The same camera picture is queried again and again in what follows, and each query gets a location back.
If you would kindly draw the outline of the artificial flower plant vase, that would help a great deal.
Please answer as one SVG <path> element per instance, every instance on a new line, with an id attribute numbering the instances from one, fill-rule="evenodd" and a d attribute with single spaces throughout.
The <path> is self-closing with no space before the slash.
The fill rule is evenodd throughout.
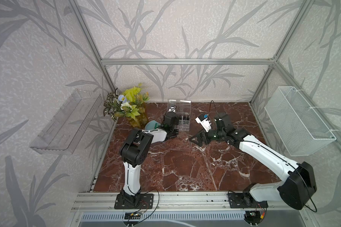
<path id="1" fill-rule="evenodd" d="M 126 89 L 124 92 L 108 93 L 104 101 L 103 115 L 109 115 L 112 120 L 126 118 L 133 128 L 143 129 L 149 122 L 146 113 L 146 101 L 149 93 L 142 92 L 142 84 Z"/>

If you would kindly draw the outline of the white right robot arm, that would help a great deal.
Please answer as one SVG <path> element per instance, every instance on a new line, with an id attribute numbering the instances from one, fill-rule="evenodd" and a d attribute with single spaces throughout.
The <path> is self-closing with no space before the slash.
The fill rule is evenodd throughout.
<path id="1" fill-rule="evenodd" d="M 190 142 L 202 147 L 212 141 L 224 141 L 261 162 L 280 179 L 276 183 L 251 184 L 242 193 L 229 192 L 231 207 L 241 205 L 252 208 L 268 201 L 283 201 L 289 207 L 301 210 L 312 200 L 317 187 L 314 170 L 309 163 L 298 163 L 286 158 L 245 128 L 234 127 L 226 113 L 216 115 L 215 129 L 211 126 L 208 114 L 199 115 L 196 122 L 203 129 L 190 137 Z"/>

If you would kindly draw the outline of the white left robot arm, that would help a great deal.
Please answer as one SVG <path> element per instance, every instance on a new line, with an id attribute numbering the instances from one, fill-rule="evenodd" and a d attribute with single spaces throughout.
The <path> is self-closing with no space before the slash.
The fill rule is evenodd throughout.
<path id="1" fill-rule="evenodd" d="M 168 111 L 162 123 L 148 122 L 143 130 L 134 128 L 120 149 L 125 169 L 125 183 L 119 194 L 120 201 L 126 206 L 135 207 L 141 200 L 140 171 L 151 144 L 164 142 L 178 135 L 175 128 L 179 124 L 179 115 Z"/>

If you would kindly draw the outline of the clear acrylic wall shelf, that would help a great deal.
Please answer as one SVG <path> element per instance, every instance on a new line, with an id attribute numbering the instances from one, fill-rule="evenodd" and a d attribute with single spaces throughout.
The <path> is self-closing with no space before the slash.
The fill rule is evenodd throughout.
<path id="1" fill-rule="evenodd" d="M 75 89 L 29 147 L 39 154 L 73 154 L 101 103 L 100 94 Z"/>

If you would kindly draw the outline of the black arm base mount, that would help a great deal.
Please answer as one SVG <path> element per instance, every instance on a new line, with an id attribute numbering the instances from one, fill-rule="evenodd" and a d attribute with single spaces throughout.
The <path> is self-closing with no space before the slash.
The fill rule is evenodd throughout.
<path id="1" fill-rule="evenodd" d="M 154 194 L 136 194 L 135 196 L 118 194 L 115 200 L 114 209 L 130 210 L 130 209 L 152 209 L 154 202 Z"/>

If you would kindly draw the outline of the aluminium front rail frame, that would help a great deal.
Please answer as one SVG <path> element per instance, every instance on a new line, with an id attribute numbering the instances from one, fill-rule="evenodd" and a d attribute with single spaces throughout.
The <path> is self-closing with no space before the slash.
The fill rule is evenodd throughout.
<path id="1" fill-rule="evenodd" d="M 116 210 L 117 193 L 77 195 L 67 227 L 313 227 L 311 215 L 283 202 L 246 208 L 227 192 L 150 192 L 134 209 Z"/>

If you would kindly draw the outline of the clear acrylic lipstick organizer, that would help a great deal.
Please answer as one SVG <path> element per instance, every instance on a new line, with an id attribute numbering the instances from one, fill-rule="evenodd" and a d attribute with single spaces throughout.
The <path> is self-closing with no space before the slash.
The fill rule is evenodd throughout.
<path id="1" fill-rule="evenodd" d="M 180 115 L 191 115 L 191 100 L 168 99 L 168 111 L 175 112 L 179 117 L 179 124 L 176 129 L 179 131 L 189 131 L 190 120 L 180 120 Z"/>

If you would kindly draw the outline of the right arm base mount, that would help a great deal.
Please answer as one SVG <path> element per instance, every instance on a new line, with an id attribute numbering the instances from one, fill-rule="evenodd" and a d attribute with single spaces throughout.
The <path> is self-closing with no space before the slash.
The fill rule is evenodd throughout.
<path id="1" fill-rule="evenodd" d="M 254 209 L 254 208 L 268 208 L 267 201 L 258 202 L 252 198 L 248 193 L 235 193 L 229 191 L 227 193 L 230 208 L 232 209 Z"/>

